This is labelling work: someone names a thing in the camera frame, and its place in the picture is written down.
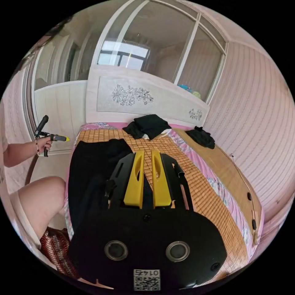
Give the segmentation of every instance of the red patterned cloth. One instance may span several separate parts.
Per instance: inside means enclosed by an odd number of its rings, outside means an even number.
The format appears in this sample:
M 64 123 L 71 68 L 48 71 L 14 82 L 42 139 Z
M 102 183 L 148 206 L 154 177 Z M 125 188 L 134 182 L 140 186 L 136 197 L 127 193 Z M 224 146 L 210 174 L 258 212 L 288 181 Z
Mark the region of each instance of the red patterned cloth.
M 56 266 L 57 270 L 71 278 L 80 278 L 68 258 L 70 239 L 66 228 L 57 230 L 47 227 L 40 242 L 40 251 Z

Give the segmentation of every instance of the label sticker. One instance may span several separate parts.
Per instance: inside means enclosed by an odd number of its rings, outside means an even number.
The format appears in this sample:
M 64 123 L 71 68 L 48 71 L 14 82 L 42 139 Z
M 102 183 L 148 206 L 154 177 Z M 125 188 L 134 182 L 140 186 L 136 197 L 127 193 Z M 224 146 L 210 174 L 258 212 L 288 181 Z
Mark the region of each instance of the label sticker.
M 159 291 L 161 290 L 159 269 L 134 269 L 135 291 Z

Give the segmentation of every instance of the black handle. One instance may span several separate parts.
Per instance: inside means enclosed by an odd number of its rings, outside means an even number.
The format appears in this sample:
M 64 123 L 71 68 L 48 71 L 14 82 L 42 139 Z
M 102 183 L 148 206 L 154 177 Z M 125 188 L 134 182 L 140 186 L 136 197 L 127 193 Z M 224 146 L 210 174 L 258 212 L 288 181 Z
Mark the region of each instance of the black handle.
M 41 122 L 39 123 L 38 127 L 36 128 L 35 131 L 35 137 L 38 138 L 40 136 L 40 132 L 42 131 L 43 127 L 45 126 L 45 124 L 48 122 L 48 116 L 45 115 L 43 117 L 43 119 L 41 120 Z
M 44 157 L 48 157 L 48 150 L 44 147 Z

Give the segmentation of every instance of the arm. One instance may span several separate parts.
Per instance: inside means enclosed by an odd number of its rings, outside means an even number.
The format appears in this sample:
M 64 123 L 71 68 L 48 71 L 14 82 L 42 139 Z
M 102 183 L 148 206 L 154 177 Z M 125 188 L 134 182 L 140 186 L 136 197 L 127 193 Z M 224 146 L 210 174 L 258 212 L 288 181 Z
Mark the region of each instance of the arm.
M 50 137 L 43 137 L 37 140 L 40 152 L 44 152 L 44 147 L 50 148 L 52 141 Z M 37 153 L 35 141 L 25 144 L 9 144 L 3 153 L 4 166 L 13 167 L 29 159 Z

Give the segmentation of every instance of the yellow robot part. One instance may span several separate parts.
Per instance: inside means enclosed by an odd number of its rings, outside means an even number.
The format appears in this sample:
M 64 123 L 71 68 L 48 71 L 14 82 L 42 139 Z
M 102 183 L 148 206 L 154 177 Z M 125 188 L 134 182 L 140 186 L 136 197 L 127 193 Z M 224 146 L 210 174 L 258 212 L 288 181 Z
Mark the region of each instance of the yellow robot part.
M 151 163 L 153 173 L 153 202 L 154 208 L 171 205 L 171 196 L 159 151 L 152 150 Z
M 144 150 L 135 153 L 124 204 L 142 209 L 144 193 Z

